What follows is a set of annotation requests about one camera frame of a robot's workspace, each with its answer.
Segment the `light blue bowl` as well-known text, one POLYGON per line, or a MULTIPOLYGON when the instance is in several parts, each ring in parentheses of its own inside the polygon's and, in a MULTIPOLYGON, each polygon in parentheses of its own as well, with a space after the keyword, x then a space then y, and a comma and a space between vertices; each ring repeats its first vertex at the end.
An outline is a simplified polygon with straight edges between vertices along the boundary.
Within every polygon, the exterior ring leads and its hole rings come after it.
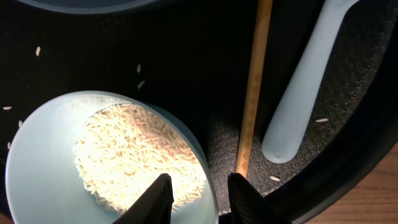
POLYGON ((77 91, 48 101, 23 122, 11 142, 5 171, 15 223, 111 224, 119 218, 84 189, 72 148, 92 114, 124 103, 132 103, 132 98, 77 91))

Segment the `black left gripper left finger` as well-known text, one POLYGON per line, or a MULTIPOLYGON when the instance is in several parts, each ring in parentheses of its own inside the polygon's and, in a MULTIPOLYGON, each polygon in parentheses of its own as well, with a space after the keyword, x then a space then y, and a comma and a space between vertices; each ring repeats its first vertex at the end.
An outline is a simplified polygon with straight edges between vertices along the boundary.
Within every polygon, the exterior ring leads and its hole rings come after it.
POLYGON ((173 202, 171 176, 160 174, 113 224, 170 224, 173 202))

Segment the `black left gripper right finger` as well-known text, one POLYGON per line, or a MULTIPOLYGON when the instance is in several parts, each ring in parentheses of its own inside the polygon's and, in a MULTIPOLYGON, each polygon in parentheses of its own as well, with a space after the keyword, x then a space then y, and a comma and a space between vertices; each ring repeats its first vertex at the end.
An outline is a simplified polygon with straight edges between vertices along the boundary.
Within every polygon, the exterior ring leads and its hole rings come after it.
POLYGON ((235 224, 291 224, 239 173, 228 176, 229 204, 235 224))

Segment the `white rice pile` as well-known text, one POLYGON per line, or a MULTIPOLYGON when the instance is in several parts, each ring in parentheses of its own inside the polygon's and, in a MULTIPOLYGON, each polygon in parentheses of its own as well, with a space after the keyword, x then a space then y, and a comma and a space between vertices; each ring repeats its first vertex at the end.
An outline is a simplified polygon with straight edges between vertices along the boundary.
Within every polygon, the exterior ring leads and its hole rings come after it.
POLYGON ((73 147, 83 186, 96 203, 125 213, 160 174, 172 178, 176 212, 200 198, 205 173, 188 144, 137 104, 111 105, 89 117, 73 147))

